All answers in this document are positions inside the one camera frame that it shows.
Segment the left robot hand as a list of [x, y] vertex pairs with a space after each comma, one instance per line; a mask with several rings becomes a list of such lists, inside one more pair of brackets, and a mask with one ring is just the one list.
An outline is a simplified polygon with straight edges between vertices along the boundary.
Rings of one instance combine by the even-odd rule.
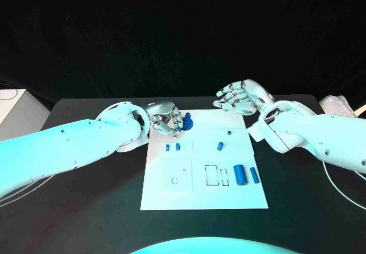
[[155, 131], [162, 135], [178, 135], [184, 128], [179, 108], [172, 101], [153, 102], [143, 106]]

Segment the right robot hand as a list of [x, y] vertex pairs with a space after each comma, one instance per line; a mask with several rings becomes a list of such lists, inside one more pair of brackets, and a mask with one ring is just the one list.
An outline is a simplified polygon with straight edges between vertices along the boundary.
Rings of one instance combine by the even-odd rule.
[[214, 101], [214, 106], [246, 116], [263, 112], [276, 102], [274, 96], [251, 79], [231, 83], [218, 91], [217, 96], [221, 99]]

